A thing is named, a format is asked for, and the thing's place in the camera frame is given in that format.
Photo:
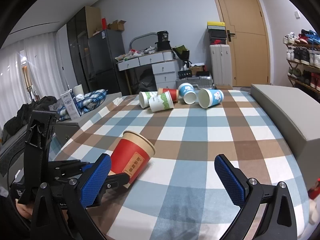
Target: silver suitcase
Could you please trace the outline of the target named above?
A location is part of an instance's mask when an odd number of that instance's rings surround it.
[[[216,86],[232,86],[232,64],[229,45],[210,45],[211,73]]]
[[[194,89],[200,90],[201,88],[214,89],[212,77],[201,76],[201,77],[187,77],[176,80],[177,89],[183,83],[189,83]]]

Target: white curtain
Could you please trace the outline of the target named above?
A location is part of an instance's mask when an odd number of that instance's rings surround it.
[[[24,40],[24,50],[32,73],[33,84],[40,98],[55,96],[65,91],[59,72],[55,33],[44,33]]]
[[[20,65],[21,42],[0,50],[0,127],[12,117],[23,104],[30,103]]]

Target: light switch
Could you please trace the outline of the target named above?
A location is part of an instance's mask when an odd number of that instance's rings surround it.
[[[300,12],[299,11],[295,11],[294,15],[295,15],[296,19],[300,19]]]

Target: red paper cup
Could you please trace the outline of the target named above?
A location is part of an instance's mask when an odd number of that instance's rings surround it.
[[[128,188],[155,153],[153,144],[142,135],[124,131],[122,139],[111,154],[112,164],[109,175],[127,173],[130,180],[124,186]]]
[[[179,90],[169,89],[169,88],[159,88],[158,95],[163,94],[164,92],[167,92],[167,91],[169,91],[172,101],[178,102]]]

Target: door frame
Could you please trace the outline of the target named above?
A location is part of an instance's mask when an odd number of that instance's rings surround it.
[[[219,0],[215,0],[216,2],[216,6],[217,6],[217,9],[218,9],[218,14],[219,14],[219,18],[220,18],[220,21],[221,22],[224,22],[224,19],[223,19],[223,14],[222,14],[222,10],[221,10],[221,6],[220,6],[220,2]],[[257,0],[258,2],[258,5],[259,5],[259,9],[260,9],[260,12],[262,14],[262,20],[263,20],[263,25],[264,25],[264,29],[265,29],[265,33],[266,33],[266,38],[267,38],[267,46],[268,46],[268,50],[267,50],[267,53],[268,53],[268,84],[270,85],[270,44],[269,44],[269,33],[268,33],[268,29],[267,29],[267,24],[266,24],[266,19],[265,19],[265,16],[264,16],[264,13],[263,13],[263,10],[262,10],[262,7],[261,7],[261,3],[259,0]],[[232,86],[235,86],[236,85],[236,80],[234,79],[234,73],[232,72]]]

